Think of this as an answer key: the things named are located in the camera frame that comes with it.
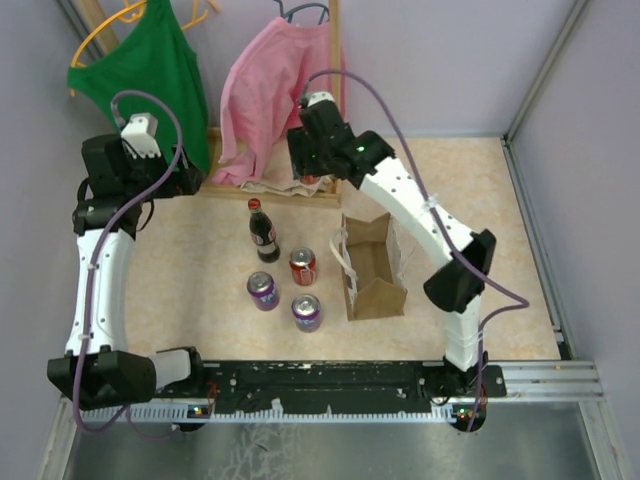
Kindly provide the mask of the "red soda can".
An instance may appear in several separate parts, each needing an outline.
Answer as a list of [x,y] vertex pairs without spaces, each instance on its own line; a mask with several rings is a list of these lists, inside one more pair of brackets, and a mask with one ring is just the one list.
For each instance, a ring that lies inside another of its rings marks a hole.
[[316,279],[316,256],[308,247],[294,249],[289,256],[289,265],[294,282],[310,286]]
[[306,185],[314,185],[321,180],[320,177],[316,177],[313,175],[306,175],[301,178],[301,182]]

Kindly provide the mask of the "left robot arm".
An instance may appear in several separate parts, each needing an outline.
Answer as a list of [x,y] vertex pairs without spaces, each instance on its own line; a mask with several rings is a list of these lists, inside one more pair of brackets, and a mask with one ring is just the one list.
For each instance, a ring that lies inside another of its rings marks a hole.
[[145,403],[159,394],[197,396],[208,373],[195,347],[150,357],[129,352],[125,297],[143,205],[195,194],[199,172],[186,157],[169,172],[149,133],[92,137],[81,154],[87,177],[72,214],[79,256],[75,316],[64,354],[49,360],[47,377],[83,411]]

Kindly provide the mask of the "red soda can front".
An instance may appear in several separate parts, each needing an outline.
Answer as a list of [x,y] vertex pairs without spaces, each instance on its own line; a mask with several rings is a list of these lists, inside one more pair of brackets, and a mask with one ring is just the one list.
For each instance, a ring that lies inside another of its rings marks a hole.
[[308,247],[294,249],[289,256],[289,265],[294,282],[310,286],[316,279],[316,256]]

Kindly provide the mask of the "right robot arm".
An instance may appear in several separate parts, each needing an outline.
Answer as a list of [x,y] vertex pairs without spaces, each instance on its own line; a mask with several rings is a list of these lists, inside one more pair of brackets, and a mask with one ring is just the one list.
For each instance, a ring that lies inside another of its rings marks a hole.
[[444,396],[470,395],[482,383],[486,356],[479,349],[480,306],[496,238],[451,217],[425,198],[417,176],[407,171],[380,135],[355,135],[333,96],[315,92],[301,100],[301,125],[288,131],[292,168],[302,175],[332,175],[350,182],[380,204],[424,249],[435,273],[423,289],[445,312]]

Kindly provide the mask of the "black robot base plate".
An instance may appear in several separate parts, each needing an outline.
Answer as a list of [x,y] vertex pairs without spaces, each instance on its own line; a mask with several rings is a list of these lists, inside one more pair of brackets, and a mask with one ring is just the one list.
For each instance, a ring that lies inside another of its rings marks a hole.
[[209,361],[194,383],[164,387],[174,421],[204,423],[447,423],[474,432],[486,403],[507,394],[499,365],[462,373],[433,361]]

